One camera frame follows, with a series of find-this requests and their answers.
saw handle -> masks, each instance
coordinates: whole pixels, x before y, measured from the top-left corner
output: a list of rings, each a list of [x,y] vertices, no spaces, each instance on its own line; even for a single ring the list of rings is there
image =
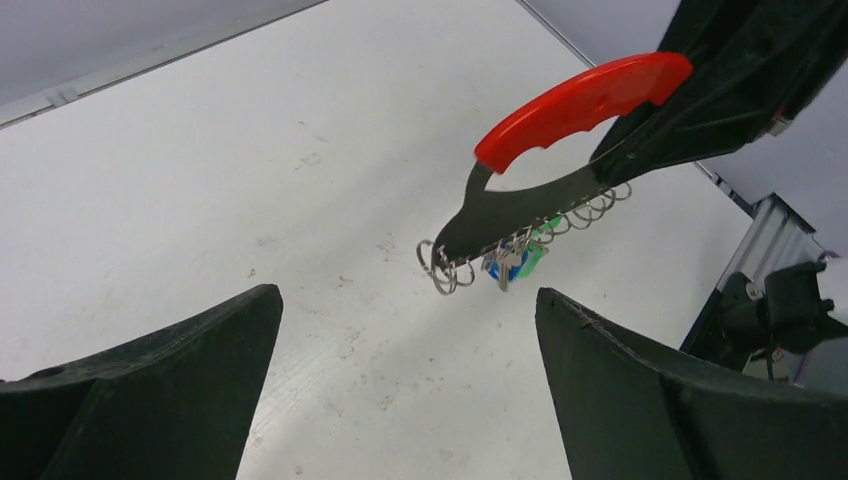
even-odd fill
[[[645,102],[662,105],[692,69],[686,57],[668,52],[633,55],[589,69],[501,121],[474,149],[477,162],[503,174],[527,150],[588,132]]]

white table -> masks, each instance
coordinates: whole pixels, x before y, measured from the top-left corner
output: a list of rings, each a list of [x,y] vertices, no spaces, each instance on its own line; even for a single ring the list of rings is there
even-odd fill
[[[672,168],[510,293],[440,296],[413,249],[474,145],[582,68],[510,0],[336,0],[0,131],[0,378],[270,282],[286,307],[240,479],[568,478],[536,290],[677,346],[750,223]],[[602,133],[498,182],[563,174]]]

key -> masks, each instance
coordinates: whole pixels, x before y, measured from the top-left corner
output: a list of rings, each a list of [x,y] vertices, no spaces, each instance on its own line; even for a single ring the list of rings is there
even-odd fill
[[[522,250],[517,252],[515,246],[513,246],[509,252],[507,252],[498,261],[498,286],[501,288],[501,291],[506,292],[509,289],[510,270],[512,270],[513,267],[521,266],[523,257],[524,251]]]

black metal blade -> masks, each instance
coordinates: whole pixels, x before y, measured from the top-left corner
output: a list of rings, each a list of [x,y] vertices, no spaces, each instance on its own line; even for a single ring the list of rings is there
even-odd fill
[[[433,265],[474,260],[502,239],[539,227],[557,211],[569,211],[609,188],[597,178],[592,164],[538,187],[511,192],[485,190],[491,176],[484,165],[474,165],[462,208],[433,244]]]

red handle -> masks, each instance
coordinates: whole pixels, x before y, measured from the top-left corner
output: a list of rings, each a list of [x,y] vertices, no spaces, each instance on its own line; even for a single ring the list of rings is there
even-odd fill
[[[493,128],[474,149],[477,161],[503,174],[519,155],[588,132],[650,101],[662,105],[692,73],[676,53],[653,52],[592,68],[536,97]]]

